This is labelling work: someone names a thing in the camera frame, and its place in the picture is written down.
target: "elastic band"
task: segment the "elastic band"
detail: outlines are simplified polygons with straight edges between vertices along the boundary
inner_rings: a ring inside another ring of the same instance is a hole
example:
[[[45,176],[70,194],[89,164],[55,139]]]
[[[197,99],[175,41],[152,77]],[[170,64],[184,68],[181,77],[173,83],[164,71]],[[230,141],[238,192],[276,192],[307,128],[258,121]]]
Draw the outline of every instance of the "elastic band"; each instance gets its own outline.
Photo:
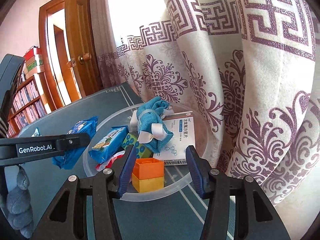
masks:
[[[138,116],[138,121],[139,121],[140,118],[141,118],[144,114],[146,114],[146,113],[155,113],[156,115],[158,115],[155,110],[153,110],[153,109],[146,109],[146,110],[143,110],[142,113]]]

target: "yellow block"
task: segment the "yellow block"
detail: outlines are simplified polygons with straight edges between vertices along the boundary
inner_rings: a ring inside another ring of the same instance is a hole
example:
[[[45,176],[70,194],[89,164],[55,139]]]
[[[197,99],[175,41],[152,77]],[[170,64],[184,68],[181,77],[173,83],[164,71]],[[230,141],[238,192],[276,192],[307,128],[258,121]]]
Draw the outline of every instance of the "yellow block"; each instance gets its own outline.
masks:
[[[139,180],[132,174],[132,185],[139,192],[150,192],[164,187],[164,177]]]

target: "blue gripper pad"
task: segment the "blue gripper pad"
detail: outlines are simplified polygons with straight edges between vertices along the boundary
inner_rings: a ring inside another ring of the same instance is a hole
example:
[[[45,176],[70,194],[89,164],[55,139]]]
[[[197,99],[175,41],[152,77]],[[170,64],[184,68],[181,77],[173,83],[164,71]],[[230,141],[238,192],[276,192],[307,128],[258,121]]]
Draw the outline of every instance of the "blue gripper pad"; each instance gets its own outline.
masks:
[[[131,178],[131,173],[133,170],[133,167],[136,163],[136,148],[135,146],[132,147],[130,150],[129,156],[127,158],[127,161],[125,162],[122,171],[119,176],[119,188],[118,188],[118,196],[119,198],[122,197],[122,195],[127,192],[129,180]]]
[[[208,185],[208,172],[211,170],[210,164],[207,160],[199,157],[192,145],[186,149],[186,160],[196,192],[202,199],[207,199],[205,188]]]

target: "green block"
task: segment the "green block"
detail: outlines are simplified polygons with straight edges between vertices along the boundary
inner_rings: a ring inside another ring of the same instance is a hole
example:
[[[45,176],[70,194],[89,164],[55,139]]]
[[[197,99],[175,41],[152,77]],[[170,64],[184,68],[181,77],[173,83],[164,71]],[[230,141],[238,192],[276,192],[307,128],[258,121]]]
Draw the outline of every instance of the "green block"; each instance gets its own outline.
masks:
[[[129,145],[134,145],[137,149],[137,159],[139,158],[150,158],[152,152],[150,149],[145,147],[143,144],[139,143],[137,140],[137,137],[132,135],[131,133],[128,133],[125,137],[122,148],[126,149]]]

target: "sheer curtain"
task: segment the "sheer curtain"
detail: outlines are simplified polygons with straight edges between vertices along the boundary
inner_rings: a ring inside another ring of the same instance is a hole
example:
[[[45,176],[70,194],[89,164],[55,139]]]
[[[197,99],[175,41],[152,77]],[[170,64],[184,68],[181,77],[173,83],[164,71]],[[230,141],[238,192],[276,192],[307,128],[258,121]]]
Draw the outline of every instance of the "sheer curtain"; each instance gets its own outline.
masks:
[[[127,81],[144,101],[159,95],[200,112],[212,129],[215,147],[204,156],[212,167],[253,176],[274,205],[314,167],[319,40],[304,0],[90,0],[90,7],[105,87]]]

